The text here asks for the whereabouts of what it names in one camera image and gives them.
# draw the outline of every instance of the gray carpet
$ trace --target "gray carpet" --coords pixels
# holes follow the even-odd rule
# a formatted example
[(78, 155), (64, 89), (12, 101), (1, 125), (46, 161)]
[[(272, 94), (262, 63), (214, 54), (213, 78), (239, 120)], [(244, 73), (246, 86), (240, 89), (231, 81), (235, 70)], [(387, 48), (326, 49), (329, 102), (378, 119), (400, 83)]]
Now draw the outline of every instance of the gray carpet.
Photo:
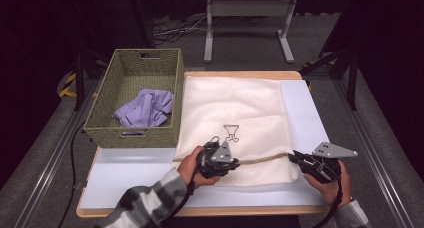
[[(301, 65), (317, 59), (337, 15), (294, 17), (288, 40), (295, 58), (294, 64), (284, 59), (275, 30), (279, 21), (267, 18), (258, 25), (238, 20), (223, 20), (214, 28), (214, 53), (210, 64), (203, 63), (205, 33), (197, 31), (162, 47), (179, 47), (185, 66), (205, 70), (300, 70)], [(338, 96), (334, 82), (320, 69), (308, 76), (312, 82), (312, 97), (331, 142), (355, 149), (359, 157), (345, 159), (353, 181), (353, 196), (358, 199), (374, 227), (398, 227), (396, 218), (375, 178), (358, 132), (349, 119), (349, 111)], [(25, 156), (8, 183), (0, 191), (0, 227), (13, 227), (38, 176), (49, 161), (55, 146), (73, 114), (74, 98), (64, 98), (31, 150)], [(357, 89), (357, 114), (378, 151), (391, 180), (398, 191), (415, 227), (424, 227), (420, 213), (424, 208), (423, 182), (405, 157), (387, 121), (379, 110), (366, 83), (360, 76)], [(93, 160), (96, 144), (84, 133), (78, 133), (74, 144), (76, 176), (84, 181)], [(72, 186), (69, 149), (65, 154), (49, 189), (31, 220), (30, 227), (57, 227), (66, 208)], [(75, 193), (71, 208), (62, 227), (92, 227), (95, 218), (79, 218), (75, 209), (81, 191)], [(302, 227), (312, 227), (323, 216), (301, 215)]]

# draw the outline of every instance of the printed graphic on fabric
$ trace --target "printed graphic on fabric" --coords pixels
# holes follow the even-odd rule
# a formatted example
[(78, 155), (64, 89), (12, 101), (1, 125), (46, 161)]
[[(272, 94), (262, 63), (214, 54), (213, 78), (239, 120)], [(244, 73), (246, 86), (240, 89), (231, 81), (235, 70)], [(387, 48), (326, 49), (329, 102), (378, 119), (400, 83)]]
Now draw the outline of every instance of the printed graphic on fabric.
[(228, 131), (228, 137), (225, 137), (226, 141), (239, 141), (239, 138), (236, 138), (236, 131), (239, 128), (239, 125), (224, 125), (225, 129)]

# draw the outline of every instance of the sleeve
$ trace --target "sleeve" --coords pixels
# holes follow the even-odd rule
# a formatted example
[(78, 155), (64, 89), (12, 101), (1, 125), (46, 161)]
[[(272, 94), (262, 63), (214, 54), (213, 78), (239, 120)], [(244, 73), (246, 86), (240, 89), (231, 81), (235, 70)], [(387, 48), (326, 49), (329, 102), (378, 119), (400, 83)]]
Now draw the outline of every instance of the sleeve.
[(337, 227), (372, 228), (357, 200), (337, 209), (334, 214)]
[(180, 174), (171, 169), (152, 187), (136, 186), (125, 192), (112, 213), (95, 227), (160, 227), (180, 205), (187, 186)]

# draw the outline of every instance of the white metal frame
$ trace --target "white metal frame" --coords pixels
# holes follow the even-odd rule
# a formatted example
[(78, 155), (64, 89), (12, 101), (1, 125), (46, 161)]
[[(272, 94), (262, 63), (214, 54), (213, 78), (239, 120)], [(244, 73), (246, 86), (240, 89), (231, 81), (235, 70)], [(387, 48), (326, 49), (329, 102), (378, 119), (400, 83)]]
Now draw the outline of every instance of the white metal frame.
[(208, 0), (207, 32), (204, 62), (212, 62), (213, 16), (284, 16), (284, 27), (277, 30), (286, 61), (293, 63), (294, 58), (287, 41), (287, 32), (293, 17), (297, 0)]

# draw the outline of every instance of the person's arm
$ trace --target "person's arm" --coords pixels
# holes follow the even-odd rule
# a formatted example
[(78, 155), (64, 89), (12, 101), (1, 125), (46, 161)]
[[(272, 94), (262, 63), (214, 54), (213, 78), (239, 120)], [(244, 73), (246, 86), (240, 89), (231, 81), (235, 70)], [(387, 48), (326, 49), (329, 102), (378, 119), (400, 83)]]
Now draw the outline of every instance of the person's arm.
[[(95, 227), (160, 227), (181, 204), (187, 193), (196, 157), (203, 147), (196, 147), (177, 170), (171, 169), (152, 187), (136, 186), (125, 192), (114, 211), (98, 222)], [(194, 176), (195, 188), (213, 185), (219, 177), (205, 179), (199, 173)]]
[[(342, 202), (339, 204), (336, 213), (334, 214), (334, 220), (336, 221), (338, 227), (370, 228), (372, 226), (369, 223), (364, 211), (359, 206), (358, 201), (351, 199), (352, 184), (350, 181), (349, 173), (346, 170), (346, 166), (342, 161), (339, 161), (339, 163), (342, 171), (341, 183), (343, 197)], [(335, 200), (335, 197), (337, 196), (339, 189), (337, 182), (321, 184), (309, 174), (304, 174), (304, 177), (312, 187), (319, 190), (325, 202), (331, 206)]]

